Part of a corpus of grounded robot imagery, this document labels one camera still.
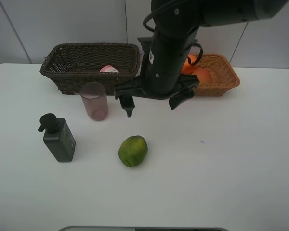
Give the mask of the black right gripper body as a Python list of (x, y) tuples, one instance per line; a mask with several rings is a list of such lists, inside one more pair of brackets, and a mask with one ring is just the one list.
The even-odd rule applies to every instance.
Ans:
[(193, 88), (197, 81), (180, 74), (197, 32), (196, 28), (187, 36), (174, 38), (155, 31), (147, 64), (141, 66), (139, 76), (115, 87), (115, 98), (136, 96), (162, 100), (185, 88)]

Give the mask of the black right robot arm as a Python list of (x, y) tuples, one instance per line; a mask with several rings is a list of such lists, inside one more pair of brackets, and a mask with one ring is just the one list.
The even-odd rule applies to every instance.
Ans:
[(139, 37), (144, 51), (141, 71), (134, 79), (115, 87), (114, 96), (127, 116), (135, 107), (133, 98), (168, 100), (171, 109), (193, 98), (199, 79), (185, 75), (185, 62), (197, 65), (188, 54), (200, 47), (196, 34), (200, 27), (258, 21), (274, 17), (286, 0), (154, 0), (143, 26), (153, 20), (151, 37)]

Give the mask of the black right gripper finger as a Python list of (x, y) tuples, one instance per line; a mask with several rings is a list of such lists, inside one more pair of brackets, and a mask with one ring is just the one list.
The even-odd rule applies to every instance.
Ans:
[(135, 108), (132, 96), (120, 96), (120, 104), (123, 110), (126, 111), (127, 117), (132, 117), (132, 111)]
[(194, 97), (194, 92), (192, 88), (185, 88), (182, 91), (178, 92), (174, 96), (169, 98), (169, 106), (171, 110), (176, 109), (179, 105), (185, 101)]

